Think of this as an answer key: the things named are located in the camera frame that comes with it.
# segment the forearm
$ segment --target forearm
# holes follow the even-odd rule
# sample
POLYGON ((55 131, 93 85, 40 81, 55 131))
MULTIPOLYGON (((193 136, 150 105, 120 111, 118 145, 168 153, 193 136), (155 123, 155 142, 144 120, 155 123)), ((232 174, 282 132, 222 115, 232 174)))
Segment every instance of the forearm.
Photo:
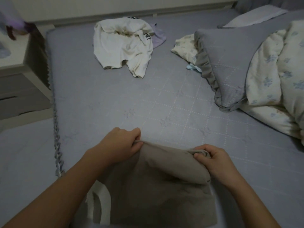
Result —
POLYGON ((264 203, 243 177, 238 184, 228 187, 236 200, 247 228, 280 227, 264 203))
POLYGON ((89 151, 3 228, 66 227, 107 161, 96 163, 89 151))

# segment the person's left arm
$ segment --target person's left arm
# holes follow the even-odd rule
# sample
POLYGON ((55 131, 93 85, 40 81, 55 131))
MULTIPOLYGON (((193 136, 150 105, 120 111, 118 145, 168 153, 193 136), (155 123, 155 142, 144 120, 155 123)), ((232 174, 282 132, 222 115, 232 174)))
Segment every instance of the person's left arm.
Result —
POLYGON ((2 228, 67 227, 97 177, 109 165, 126 160, 139 151, 143 143, 133 145, 139 139, 139 128, 130 132, 114 128, 98 145, 86 151, 63 177, 2 228))

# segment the person's right arm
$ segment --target person's right arm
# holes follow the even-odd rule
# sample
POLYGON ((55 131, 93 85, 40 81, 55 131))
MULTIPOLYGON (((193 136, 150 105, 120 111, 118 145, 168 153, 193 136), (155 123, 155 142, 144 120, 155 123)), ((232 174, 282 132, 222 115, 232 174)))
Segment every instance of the person's right arm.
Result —
POLYGON ((194 154, 194 158, 205 165, 209 172, 231 192, 247 228, 280 227, 259 196, 238 172, 224 149, 208 144, 196 149, 204 149, 210 153, 211 158, 199 153, 194 154))

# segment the nightstand top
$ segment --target nightstand top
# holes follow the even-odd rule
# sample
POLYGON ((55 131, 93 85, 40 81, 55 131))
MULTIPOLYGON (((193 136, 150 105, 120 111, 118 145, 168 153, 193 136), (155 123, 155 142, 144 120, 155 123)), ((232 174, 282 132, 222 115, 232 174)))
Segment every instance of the nightstand top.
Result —
POLYGON ((0 70, 23 66, 30 35, 16 35, 16 41, 0 32, 0 41, 10 50, 10 56, 0 59, 0 70))

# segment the white pillow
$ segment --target white pillow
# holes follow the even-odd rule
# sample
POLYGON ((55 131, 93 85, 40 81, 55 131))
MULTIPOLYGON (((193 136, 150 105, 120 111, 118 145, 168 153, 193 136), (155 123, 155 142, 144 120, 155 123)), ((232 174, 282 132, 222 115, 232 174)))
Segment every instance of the white pillow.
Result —
POLYGON ((223 26, 223 28, 249 26, 267 21, 271 18, 275 18, 287 12, 287 10, 275 7, 273 5, 264 5, 237 16, 227 25, 223 26))

